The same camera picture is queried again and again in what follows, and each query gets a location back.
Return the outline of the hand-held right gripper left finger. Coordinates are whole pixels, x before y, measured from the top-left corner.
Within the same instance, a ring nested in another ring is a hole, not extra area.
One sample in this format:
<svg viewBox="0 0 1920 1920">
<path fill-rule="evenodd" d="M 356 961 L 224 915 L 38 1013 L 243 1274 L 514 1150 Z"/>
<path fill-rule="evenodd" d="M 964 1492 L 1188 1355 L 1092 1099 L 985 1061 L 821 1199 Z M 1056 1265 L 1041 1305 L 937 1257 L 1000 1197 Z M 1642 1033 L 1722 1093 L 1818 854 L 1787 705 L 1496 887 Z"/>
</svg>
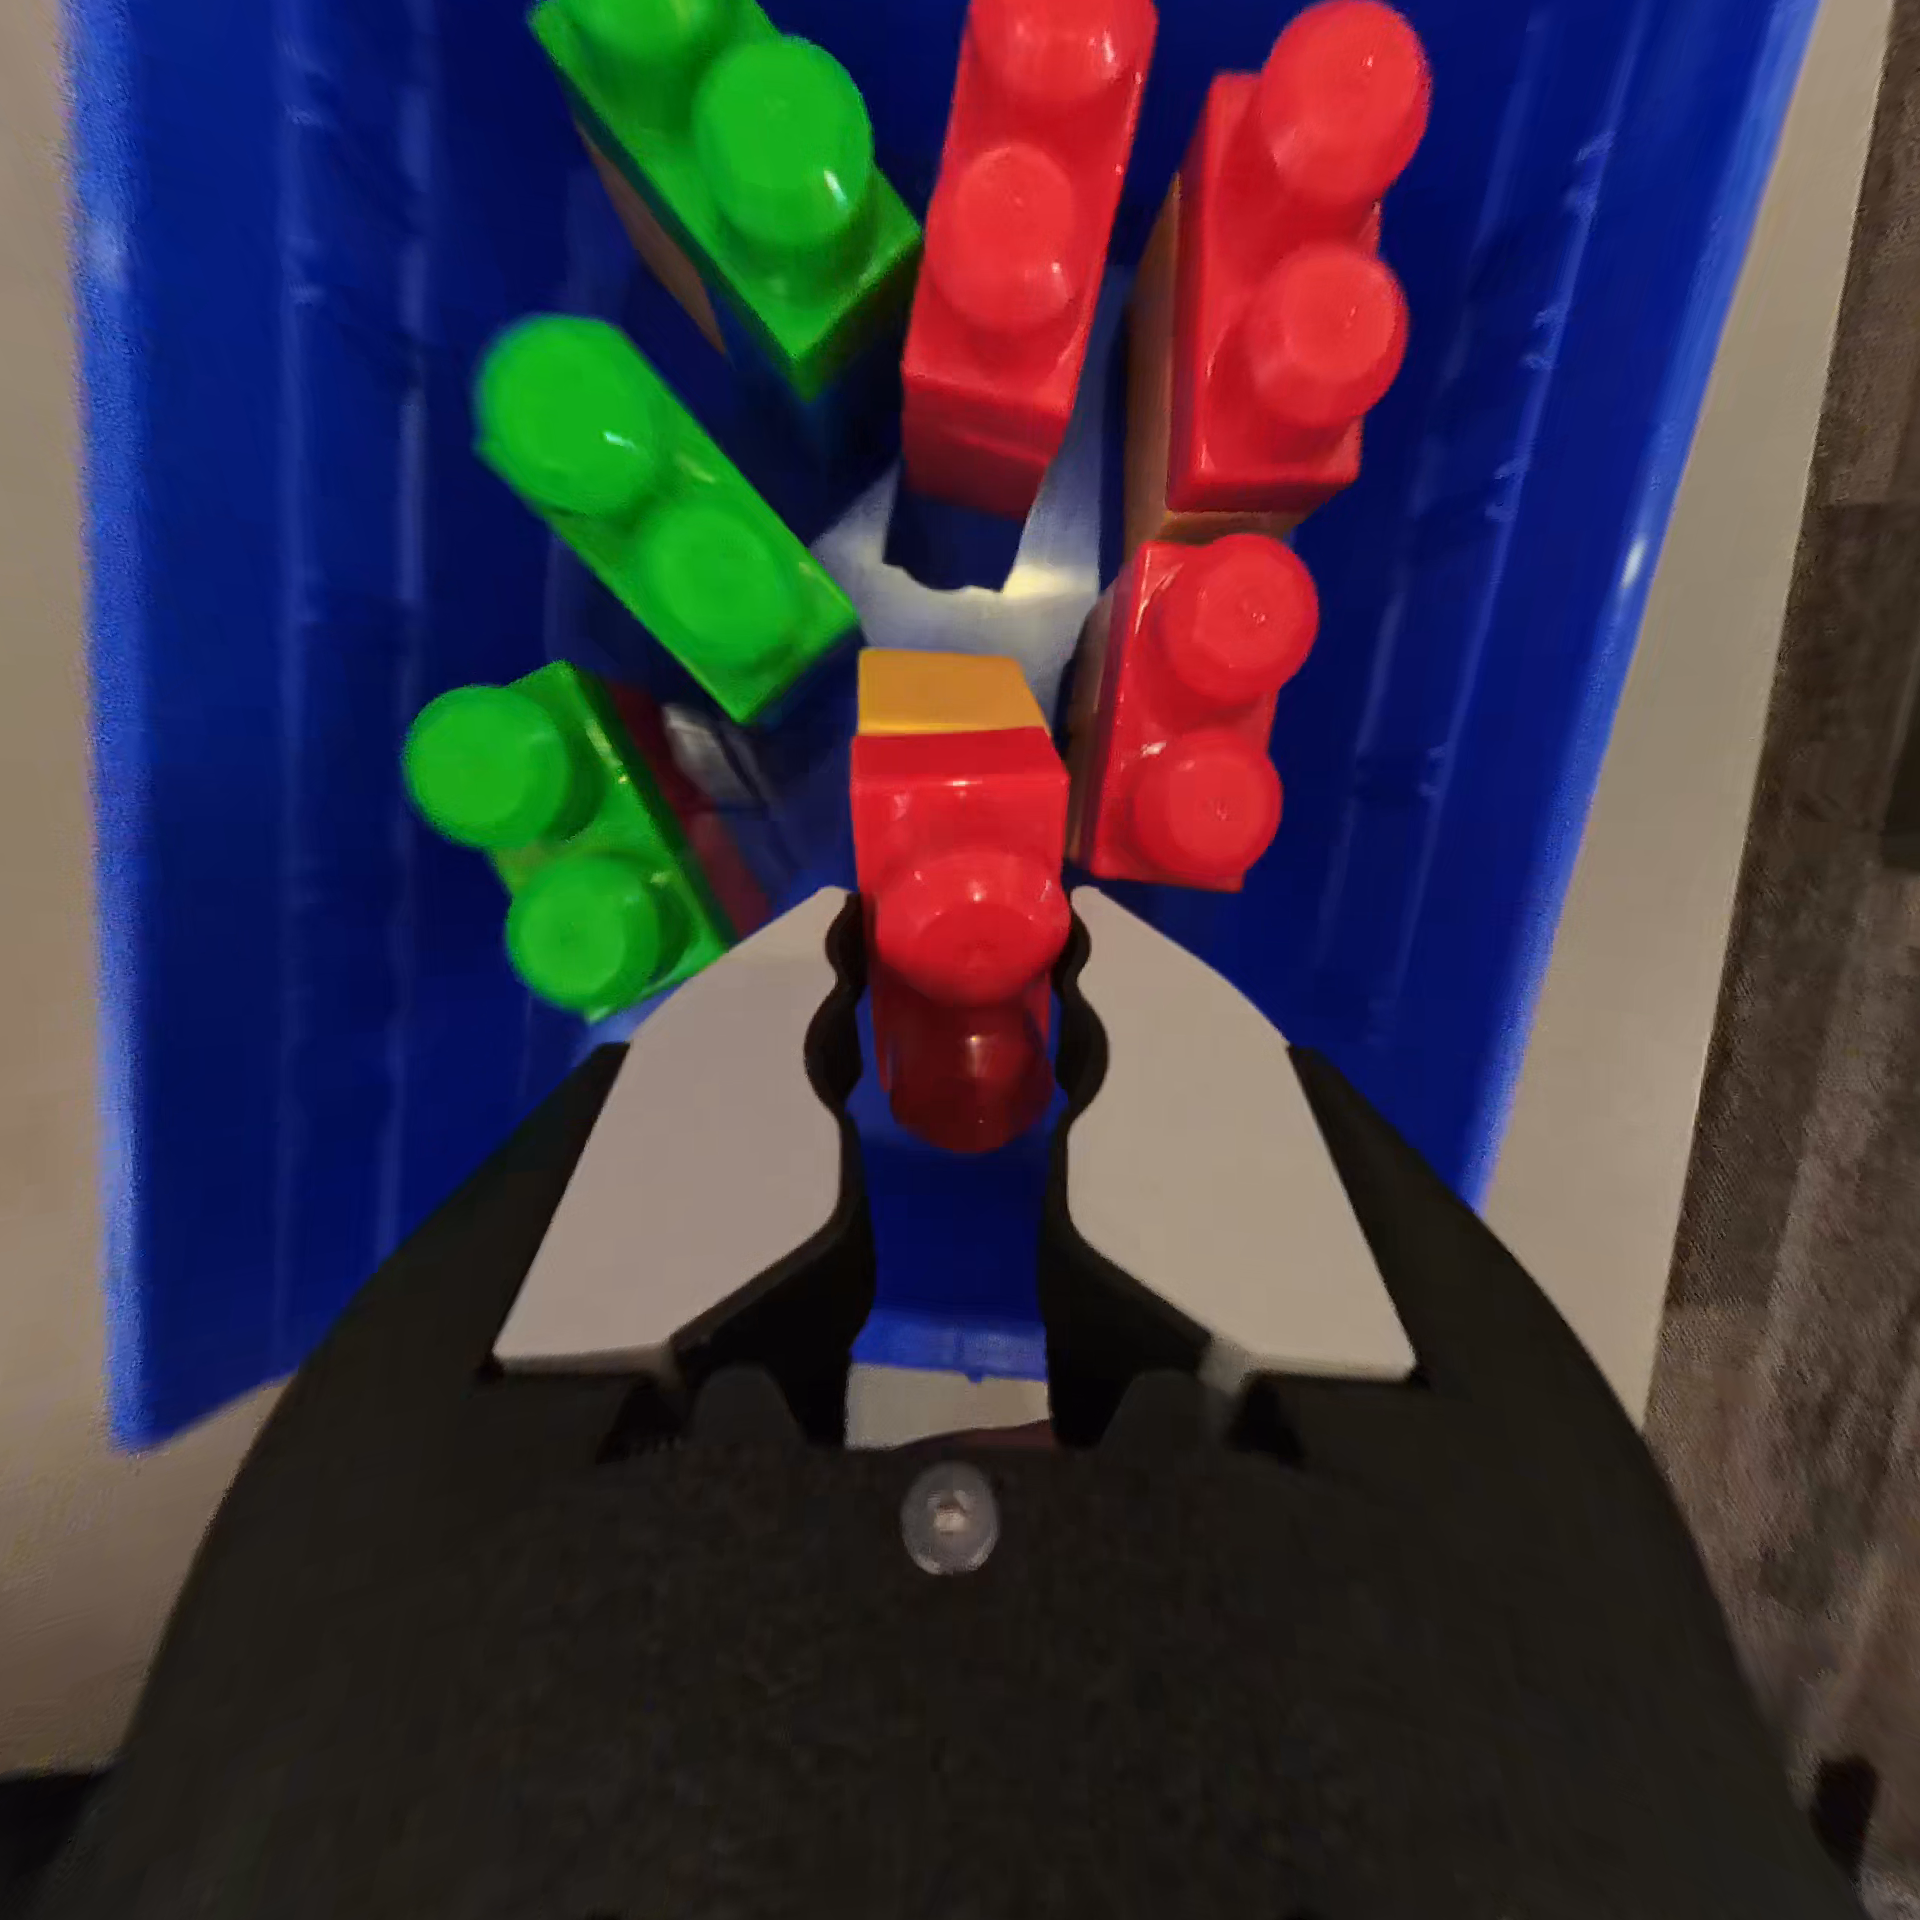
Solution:
<svg viewBox="0 0 1920 1920">
<path fill-rule="evenodd" d="M 826 887 L 698 973 L 627 1057 L 497 1335 L 514 1377 L 636 1377 L 692 1402 L 772 1379 L 849 1435 L 877 1251 L 849 1103 L 867 983 L 857 898 Z"/>
</svg>

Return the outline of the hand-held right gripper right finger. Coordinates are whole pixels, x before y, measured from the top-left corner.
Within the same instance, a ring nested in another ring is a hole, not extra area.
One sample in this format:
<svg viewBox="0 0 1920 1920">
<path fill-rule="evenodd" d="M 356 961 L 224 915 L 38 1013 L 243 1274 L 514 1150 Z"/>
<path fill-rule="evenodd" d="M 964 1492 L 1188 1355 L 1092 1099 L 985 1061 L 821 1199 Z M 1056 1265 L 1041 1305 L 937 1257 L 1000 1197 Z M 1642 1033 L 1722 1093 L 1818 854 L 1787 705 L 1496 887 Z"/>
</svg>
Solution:
<svg viewBox="0 0 1920 1920">
<path fill-rule="evenodd" d="M 1058 1439 L 1096 1445 L 1141 1377 L 1197 1380 L 1224 1419 L 1268 1377 L 1416 1379 L 1284 1036 L 1090 884 L 1053 989 L 1041 1322 Z"/>
</svg>

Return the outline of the green two-stud toy block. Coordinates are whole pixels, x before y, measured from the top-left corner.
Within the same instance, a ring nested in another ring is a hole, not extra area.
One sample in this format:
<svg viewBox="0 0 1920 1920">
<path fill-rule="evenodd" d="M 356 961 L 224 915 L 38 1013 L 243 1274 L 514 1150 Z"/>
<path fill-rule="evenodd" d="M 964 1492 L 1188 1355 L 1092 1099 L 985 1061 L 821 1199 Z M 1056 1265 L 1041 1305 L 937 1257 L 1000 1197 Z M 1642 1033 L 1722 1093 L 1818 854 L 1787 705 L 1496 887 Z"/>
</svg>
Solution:
<svg viewBox="0 0 1920 1920">
<path fill-rule="evenodd" d="M 474 446 L 741 727 L 857 630 L 849 593 L 614 325 L 539 313 L 480 355 Z"/>
<path fill-rule="evenodd" d="M 603 1021 L 736 946 L 681 814 L 592 673 L 547 663 L 441 693 L 401 771 L 424 821 L 491 865 L 512 972 L 539 1002 Z"/>
<path fill-rule="evenodd" d="M 755 3 L 541 3 L 537 37 L 640 258 L 802 406 L 896 335 L 921 227 L 850 73 Z"/>
</svg>

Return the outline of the red two-stud toy block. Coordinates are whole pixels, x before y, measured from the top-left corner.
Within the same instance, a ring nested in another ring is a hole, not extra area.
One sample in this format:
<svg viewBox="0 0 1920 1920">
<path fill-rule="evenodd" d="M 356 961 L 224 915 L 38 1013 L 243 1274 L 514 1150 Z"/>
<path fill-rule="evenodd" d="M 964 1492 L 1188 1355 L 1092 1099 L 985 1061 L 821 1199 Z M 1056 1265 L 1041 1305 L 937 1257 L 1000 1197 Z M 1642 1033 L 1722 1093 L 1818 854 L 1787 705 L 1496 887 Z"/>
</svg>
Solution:
<svg viewBox="0 0 1920 1920">
<path fill-rule="evenodd" d="M 1357 477 L 1408 348 L 1384 203 L 1432 103 L 1419 35 L 1379 3 L 1309 4 L 1210 84 L 1176 182 L 1173 521 L 1299 524 Z"/>
<path fill-rule="evenodd" d="M 861 732 L 849 797 L 881 1087 L 914 1138 L 989 1154 L 1050 1103 L 1066 764 L 1043 727 Z"/>
<path fill-rule="evenodd" d="M 1149 3 L 966 6 L 902 343 L 902 479 L 1022 521 L 1072 419 L 1158 35 Z"/>
<path fill-rule="evenodd" d="M 1277 538 L 1137 549 L 1072 661 L 1072 865 L 1104 881 L 1241 890 L 1281 827 L 1276 706 L 1318 612 L 1309 570 Z"/>
</svg>

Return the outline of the yellow one-stud toy block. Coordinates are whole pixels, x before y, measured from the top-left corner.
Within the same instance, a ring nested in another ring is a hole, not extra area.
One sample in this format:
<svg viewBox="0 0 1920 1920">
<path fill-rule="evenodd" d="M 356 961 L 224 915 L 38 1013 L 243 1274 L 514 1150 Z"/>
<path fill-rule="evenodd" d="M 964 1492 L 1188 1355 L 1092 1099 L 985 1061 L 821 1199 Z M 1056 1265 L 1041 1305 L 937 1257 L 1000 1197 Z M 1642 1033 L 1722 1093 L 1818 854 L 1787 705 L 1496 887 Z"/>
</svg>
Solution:
<svg viewBox="0 0 1920 1920">
<path fill-rule="evenodd" d="M 1050 730 L 1019 661 L 865 647 L 856 663 L 857 737 L 944 737 Z"/>
</svg>

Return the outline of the blue plastic bin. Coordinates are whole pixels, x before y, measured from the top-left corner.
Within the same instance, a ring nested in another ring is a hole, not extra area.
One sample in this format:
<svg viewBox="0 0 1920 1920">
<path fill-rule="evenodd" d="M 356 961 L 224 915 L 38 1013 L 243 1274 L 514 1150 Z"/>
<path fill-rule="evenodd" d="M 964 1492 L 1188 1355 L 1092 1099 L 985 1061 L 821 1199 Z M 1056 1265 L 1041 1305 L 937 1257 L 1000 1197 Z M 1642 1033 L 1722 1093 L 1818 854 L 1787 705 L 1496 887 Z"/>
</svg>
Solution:
<svg viewBox="0 0 1920 1920">
<path fill-rule="evenodd" d="M 1124 903 L 1480 1202 L 1814 4 L 1406 4 L 1406 370 L 1240 897 Z M 627 270 L 529 4 L 65 4 L 112 1437 L 292 1371 L 585 1047 L 401 788 L 574 612 L 474 457 L 508 323 Z"/>
</svg>

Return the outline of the grey desk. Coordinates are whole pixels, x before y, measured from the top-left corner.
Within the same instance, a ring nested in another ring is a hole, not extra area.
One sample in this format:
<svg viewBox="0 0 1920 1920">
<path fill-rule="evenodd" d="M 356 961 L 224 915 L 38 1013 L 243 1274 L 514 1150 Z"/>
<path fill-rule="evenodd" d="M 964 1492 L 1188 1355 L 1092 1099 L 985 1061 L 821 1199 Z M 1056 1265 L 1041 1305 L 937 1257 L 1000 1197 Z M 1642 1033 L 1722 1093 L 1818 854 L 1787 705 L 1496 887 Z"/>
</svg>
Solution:
<svg viewBox="0 0 1920 1920">
<path fill-rule="evenodd" d="M 1496 1166 L 1496 1229 L 1644 1411 L 1893 4 L 1821 4 L 1678 489 Z M 58 4 L 4 4 L 3 1762 L 110 1757 L 278 1390 L 105 1419 L 81 402 Z"/>
</svg>

